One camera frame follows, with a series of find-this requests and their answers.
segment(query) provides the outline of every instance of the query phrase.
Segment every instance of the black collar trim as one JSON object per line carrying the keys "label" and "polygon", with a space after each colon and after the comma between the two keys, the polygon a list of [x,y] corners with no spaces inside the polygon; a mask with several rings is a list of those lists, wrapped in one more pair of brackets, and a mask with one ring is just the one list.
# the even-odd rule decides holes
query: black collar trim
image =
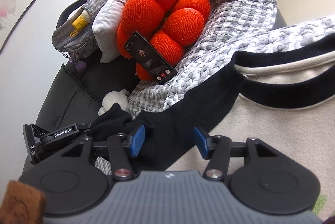
{"label": "black collar trim", "polygon": [[[243,76],[234,68],[234,64],[243,67],[266,67],[297,62],[332,51],[335,51],[335,34],[287,52],[261,54],[237,51],[232,57],[230,66],[233,74],[239,75],[240,78]],[[243,78],[241,94],[252,101],[273,108],[308,107],[335,94],[335,66],[315,78],[294,84],[266,84]]]}

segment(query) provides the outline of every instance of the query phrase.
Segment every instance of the sofa cushion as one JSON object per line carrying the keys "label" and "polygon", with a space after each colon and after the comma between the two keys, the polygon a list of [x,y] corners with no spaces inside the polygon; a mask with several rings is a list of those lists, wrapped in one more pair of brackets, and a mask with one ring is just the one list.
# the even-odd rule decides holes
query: sofa cushion
{"label": "sofa cushion", "polygon": [[91,123],[98,117],[101,106],[63,64],[42,105],[36,125],[53,131],[72,123]]}
{"label": "sofa cushion", "polygon": [[82,59],[87,65],[85,72],[78,72],[75,63],[68,62],[65,68],[100,103],[109,92],[134,90],[140,81],[138,76],[135,76],[136,61],[119,56],[110,63],[100,63],[101,55],[102,53],[97,50],[90,57]]}

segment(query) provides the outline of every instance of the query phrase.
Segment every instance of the flower-shaped cushion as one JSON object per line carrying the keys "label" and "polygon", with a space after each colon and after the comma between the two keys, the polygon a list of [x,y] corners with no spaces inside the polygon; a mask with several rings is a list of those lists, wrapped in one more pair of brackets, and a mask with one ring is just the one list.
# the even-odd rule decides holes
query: flower-shaped cushion
{"label": "flower-shaped cushion", "polygon": [[[171,14],[163,22],[167,13]],[[200,36],[209,13],[208,0],[128,0],[116,36],[118,49],[122,56],[132,58],[124,44],[137,31],[175,66],[184,55],[185,47]],[[152,80],[139,63],[136,72],[141,80]]]}

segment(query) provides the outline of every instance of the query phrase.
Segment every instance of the knitted blanket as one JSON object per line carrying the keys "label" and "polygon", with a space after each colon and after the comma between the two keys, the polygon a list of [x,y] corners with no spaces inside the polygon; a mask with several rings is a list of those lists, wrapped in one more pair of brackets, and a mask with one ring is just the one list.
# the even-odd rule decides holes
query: knitted blanket
{"label": "knitted blanket", "polygon": [[335,31],[335,16],[272,30],[277,0],[210,0],[212,12],[196,43],[164,85],[141,81],[128,98],[127,111],[160,112],[181,100],[227,63],[237,50],[271,53],[300,48]]}

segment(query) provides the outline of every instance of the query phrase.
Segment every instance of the phone screen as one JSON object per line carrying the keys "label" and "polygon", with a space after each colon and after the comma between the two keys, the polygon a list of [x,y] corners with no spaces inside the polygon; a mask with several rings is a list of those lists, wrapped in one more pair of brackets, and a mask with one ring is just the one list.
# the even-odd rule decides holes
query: phone screen
{"label": "phone screen", "polygon": [[177,71],[138,32],[130,37],[124,48],[159,84],[165,83],[177,74]]}

